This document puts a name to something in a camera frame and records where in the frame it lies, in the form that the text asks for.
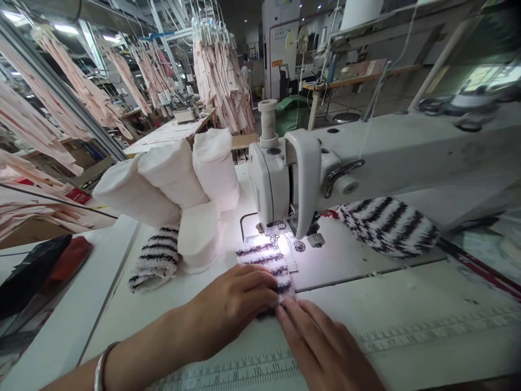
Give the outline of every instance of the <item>fuzzy sock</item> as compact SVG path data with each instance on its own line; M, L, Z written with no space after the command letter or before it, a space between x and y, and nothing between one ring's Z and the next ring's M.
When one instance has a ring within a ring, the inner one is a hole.
M178 226L167 225L148 239L129 279L132 292L157 288L174 277L180 260L177 253L178 235Z
M237 263L248 264L256 263L271 269L271 274L278 281L277 293L278 301L281 302L284 296L295 296L288 266L284 260L284 255L273 244L261 244L257 246L247 246L235 251ZM275 309L268 310L260 314L257 319L262 320L275 316Z
M427 217L391 197L340 205L324 216L339 219L356 239L397 258L427 253L440 238L438 228Z

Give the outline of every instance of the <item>silver bangle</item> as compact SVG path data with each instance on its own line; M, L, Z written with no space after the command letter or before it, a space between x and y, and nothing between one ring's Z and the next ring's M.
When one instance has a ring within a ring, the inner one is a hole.
M98 365L96 366L96 372L94 372L94 391L103 391L105 389L105 362L107 361L107 356L109 355L109 352L118 343L119 341L111 343L109 346L107 346L105 351L99 357Z

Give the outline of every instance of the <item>hand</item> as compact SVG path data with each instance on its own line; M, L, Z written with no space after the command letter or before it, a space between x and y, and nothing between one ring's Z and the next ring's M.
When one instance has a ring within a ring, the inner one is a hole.
M277 319L311 391L385 391L346 326L308 300L283 304Z
M186 305L174 309L176 355L207 360L234 341L257 315L278 303L277 279L257 264L236 265Z

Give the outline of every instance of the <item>machine knob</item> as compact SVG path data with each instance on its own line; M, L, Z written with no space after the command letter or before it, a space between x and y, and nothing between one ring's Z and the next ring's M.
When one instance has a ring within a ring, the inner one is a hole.
M324 244L326 244L326 241L324 240L322 234L309 235L308 242L309 244L311 244L311 247L313 248L321 248Z
M336 192L346 196L358 188L358 182L351 175L344 175L335 182L334 187Z

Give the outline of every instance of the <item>ceiling light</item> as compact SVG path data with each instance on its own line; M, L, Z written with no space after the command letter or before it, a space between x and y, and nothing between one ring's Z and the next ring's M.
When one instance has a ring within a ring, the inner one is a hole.
M18 22L23 19L23 16L20 14L13 14L9 11L2 11L7 19L13 22Z
M64 24L55 24L54 28L58 31L62 31L64 33L74 34L78 35L78 30L76 30L74 27L66 26Z
M104 35L103 38L105 39L105 41L121 43L121 39L119 37L112 37L110 35Z

